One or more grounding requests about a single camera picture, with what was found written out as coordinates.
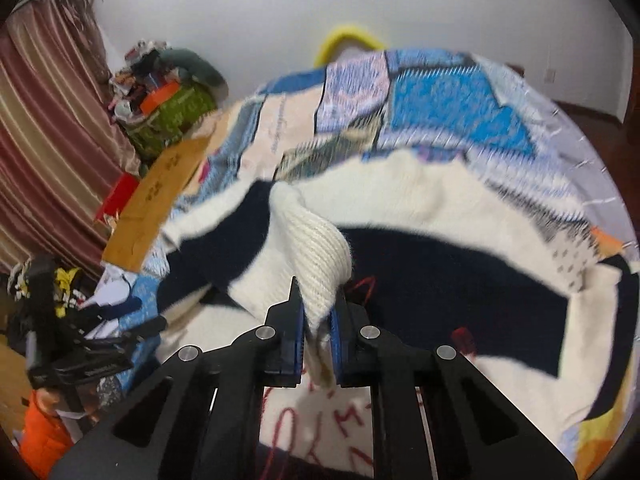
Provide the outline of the person's left hand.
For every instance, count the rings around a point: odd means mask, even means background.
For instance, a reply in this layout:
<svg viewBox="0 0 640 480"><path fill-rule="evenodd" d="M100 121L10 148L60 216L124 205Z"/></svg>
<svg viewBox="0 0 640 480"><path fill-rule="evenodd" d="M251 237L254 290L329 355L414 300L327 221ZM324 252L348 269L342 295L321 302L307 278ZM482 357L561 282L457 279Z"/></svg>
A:
<svg viewBox="0 0 640 480"><path fill-rule="evenodd" d="M35 390L37 408L48 416L62 417L69 420L88 419L98 422L100 415L100 400L96 386L82 385L76 389L81 404L80 408L71 408L70 401L62 391L39 388Z"/></svg>

